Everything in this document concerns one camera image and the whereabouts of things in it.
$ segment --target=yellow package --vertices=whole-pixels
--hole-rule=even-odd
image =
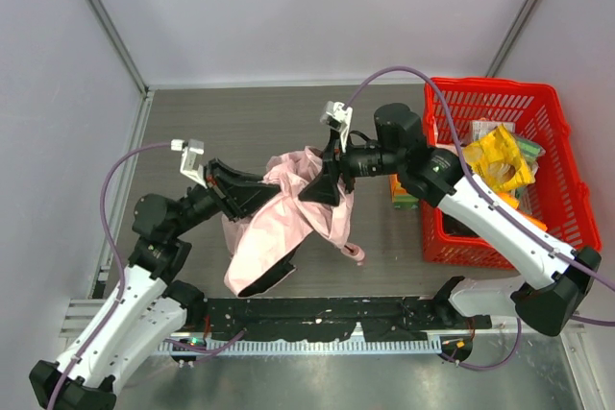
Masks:
[[[511,191],[535,181],[515,138],[504,125],[468,145],[463,155],[495,192]]]

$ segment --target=gray floor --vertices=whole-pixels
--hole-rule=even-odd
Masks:
[[[476,341],[472,362],[488,364],[513,338]],[[538,335],[526,335],[505,367],[484,373],[422,355],[218,358],[193,370],[152,357],[116,410],[580,409],[563,357],[560,341]]]
[[[219,157],[234,168],[263,173],[273,155],[306,145],[323,147],[328,138],[318,122],[323,106],[329,100],[344,101],[353,90],[352,86],[320,86],[158,91],[143,144],[193,137],[205,141],[206,158]],[[375,136],[373,112],[392,102],[407,103],[422,114],[423,87],[372,85],[357,100],[353,128]],[[178,170],[177,153],[140,156],[119,236],[125,258],[135,243],[130,226],[136,200],[149,192],[181,197],[190,181]],[[295,257],[298,271],[268,295],[432,295],[451,276],[512,276],[509,271],[426,263],[420,232],[418,210],[395,210],[391,205],[387,178],[359,180],[350,240],[366,251],[367,264],[356,266],[312,235]],[[179,279],[197,285],[209,296],[230,296],[223,283],[229,252],[220,219],[215,217],[184,238],[194,247]],[[110,285],[115,281],[111,277]]]
[[[245,88],[156,93],[144,144],[174,137],[206,142],[207,156],[231,166],[263,172],[267,160],[305,145],[323,146],[327,131],[318,123],[328,100],[346,99],[352,87]],[[357,101],[354,128],[374,133],[379,105],[405,102],[422,113],[422,87],[378,85]],[[136,167],[119,245],[126,257],[135,242],[130,232],[136,200],[148,192],[181,197],[189,181],[178,173],[179,156],[145,154]],[[357,182],[351,241],[367,252],[359,268],[319,237],[297,253],[299,271],[271,296],[431,295],[449,277],[509,277],[507,271],[425,263],[418,211],[393,209],[385,178]],[[227,297],[223,276],[229,263],[216,217],[185,236],[194,244],[179,278],[208,296]],[[477,339],[474,363],[502,359],[510,337]],[[160,367],[170,359],[152,357],[134,377],[143,384],[126,389],[118,410],[398,410],[492,409],[572,410],[582,408],[558,339],[524,337],[515,358],[495,372],[477,374],[434,356],[333,356],[219,358],[194,370]]]

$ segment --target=white wall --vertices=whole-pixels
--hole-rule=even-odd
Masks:
[[[139,95],[85,0],[0,0],[0,407],[36,407],[28,373],[53,360],[86,295],[98,191],[126,149]]]
[[[484,74],[523,0],[103,0],[149,84]]]
[[[601,272],[615,279],[615,3],[542,0],[501,76],[557,88],[572,127],[572,144],[603,239]],[[615,320],[615,294],[594,284],[581,306],[590,317]],[[615,402],[615,329],[591,328],[595,364]]]

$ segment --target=pink cloth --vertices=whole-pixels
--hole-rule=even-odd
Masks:
[[[272,157],[267,163],[263,181],[279,184],[281,192],[252,218],[236,223],[222,218],[227,247],[233,254],[224,282],[236,295],[263,276],[313,231],[357,264],[362,264],[365,252],[347,242],[353,194],[347,194],[340,183],[337,186],[339,206],[299,200],[301,190],[322,168],[322,159],[318,154],[314,148],[306,147],[303,151]]]

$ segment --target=red plastic basket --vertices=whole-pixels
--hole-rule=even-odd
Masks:
[[[529,186],[532,215],[545,223],[548,233],[575,248],[602,247],[589,204],[589,189],[578,176],[568,137],[570,127],[555,90],[545,84],[525,84],[503,79],[434,79],[451,108],[462,139],[472,120],[485,118],[514,122],[515,132],[545,148],[538,159],[536,183]],[[423,130],[430,144],[452,143],[442,105],[425,85]],[[442,212],[421,202],[423,255],[427,261],[465,266],[513,269],[487,242],[444,232]]]

